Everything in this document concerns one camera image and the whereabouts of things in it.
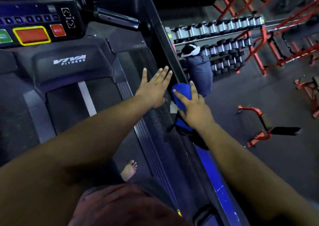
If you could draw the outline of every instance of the control panel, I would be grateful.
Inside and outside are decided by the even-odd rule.
[[[0,3],[0,49],[80,38],[83,28],[74,0]]]

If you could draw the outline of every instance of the hand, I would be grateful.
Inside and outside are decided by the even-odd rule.
[[[179,110],[181,117],[190,127],[196,129],[198,132],[201,132],[210,125],[214,124],[215,121],[210,108],[205,104],[203,96],[198,95],[194,83],[190,81],[189,84],[190,91],[192,93],[192,100],[189,100],[176,90],[173,90],[173,92],[186,107],[186,114],[182,110]]]
[[[147,82],[147,70],[146,68],[143,69],[141,85],[136,91],[135,96],[145,99],[151,109],[162,106],[166,101],[164,93],[172,78],[173,71],[167,72],[168,66],[164,70],[160,68],[153,78]]]

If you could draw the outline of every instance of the gym floor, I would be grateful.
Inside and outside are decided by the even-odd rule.
[[[272,17],[266,10],[263,13],[266,21],[282,18]],[[220,13],[213,6],[208,6],[159,10],[159,15],[164,26],[173,28],[204,20],[216,20]],[[229,13],[225,16],[225,19],[227,18],[230,18]],[[220,39],[222,38],[197,44],[213,44]],[[282,40],[277,42],[285,52]],[[264,65],[276,63],[267,45],[262,47],[258,54]],[[239,74],[214,77],[213,91],[205,98],[215,121],[243,146],[261,131],[262,126],[252,111],[237,114],[238,105],[250,104],[251,107],[261,109],[273,126],[301,127],[302,132],[298,136],[273,135],[267,141],[259,141],[255,148],[247,149],[298,193],[315,202],[319,202],[319,121],[313,119],[310,100],[304,90],[296,90],[294,80],[305,75],[303,81],[311,81],[313,76],[319,75],[318,66],[319,63],[311,67],[309,56],[306,56],[287,63],[283,69],[270,69],[267,75],[263,76],[252,58]]]

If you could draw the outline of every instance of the bare foot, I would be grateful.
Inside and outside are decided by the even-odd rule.
[[[121,176],[124,181],[129,180],[136,172],[136,168],[138,167],[137,163],[134,162],[134,160],[131,160],[130,163],[128,163],[124,170],[121,172]]]

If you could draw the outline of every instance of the red stop button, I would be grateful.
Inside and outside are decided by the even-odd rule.
[[[55,37],[66,36],[62,24],[51,24],[50,27]]]

